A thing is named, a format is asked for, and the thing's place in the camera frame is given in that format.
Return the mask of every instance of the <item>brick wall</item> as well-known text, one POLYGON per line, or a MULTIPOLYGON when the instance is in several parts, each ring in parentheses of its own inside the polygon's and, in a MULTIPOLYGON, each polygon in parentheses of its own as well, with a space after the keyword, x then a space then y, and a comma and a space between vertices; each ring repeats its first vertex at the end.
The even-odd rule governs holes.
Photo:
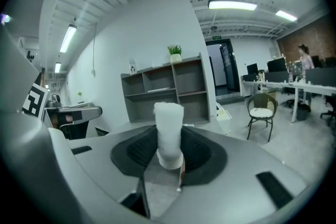
POLYGON ((277 41, 280 52, 286 57, 287 62, 300 59, 298 45, 302 43, 309 48, 310 56, 318 55, 320 59, 336 57, 336 33, 328 15, 277 41))

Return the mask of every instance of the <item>white chair cushion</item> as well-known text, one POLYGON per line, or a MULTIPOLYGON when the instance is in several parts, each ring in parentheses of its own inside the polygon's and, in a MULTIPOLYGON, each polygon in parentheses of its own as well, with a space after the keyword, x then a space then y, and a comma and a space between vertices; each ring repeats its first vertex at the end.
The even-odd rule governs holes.
POLYGON ((256 118, 269 118, 273 116, 273 112, 269 109, 254 108, 250 111, 250 115, 256 118))

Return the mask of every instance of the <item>black trash bin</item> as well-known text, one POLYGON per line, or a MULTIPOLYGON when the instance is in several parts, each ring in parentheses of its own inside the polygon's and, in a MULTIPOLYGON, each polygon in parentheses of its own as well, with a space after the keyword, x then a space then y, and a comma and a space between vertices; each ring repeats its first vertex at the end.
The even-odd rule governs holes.
POLYGON ((310 112, 310 107, 306 104, 298 103, 298 110, 296 113, 296 119, 298 121, 305 121, 310 112))

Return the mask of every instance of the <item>doorway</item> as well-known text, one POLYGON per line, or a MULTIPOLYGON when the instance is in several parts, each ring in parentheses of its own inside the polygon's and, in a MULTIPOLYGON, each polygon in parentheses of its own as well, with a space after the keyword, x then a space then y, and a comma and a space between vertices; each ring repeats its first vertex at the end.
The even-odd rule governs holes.
POLYGON ((240 92, 236 59, 229 39, 206 42, 216 97, 240 92))

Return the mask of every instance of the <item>gray shelf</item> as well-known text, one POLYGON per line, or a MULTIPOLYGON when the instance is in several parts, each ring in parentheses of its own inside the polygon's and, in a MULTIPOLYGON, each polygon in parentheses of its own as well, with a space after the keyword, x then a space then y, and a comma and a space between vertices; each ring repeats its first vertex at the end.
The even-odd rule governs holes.
POLYGON ((178 103, 184 107, 184 123, 209 121, 209 102, 201 54, 179 63, 121 74, 122 89, 131 123, 155 121, 157 102, 178 103))

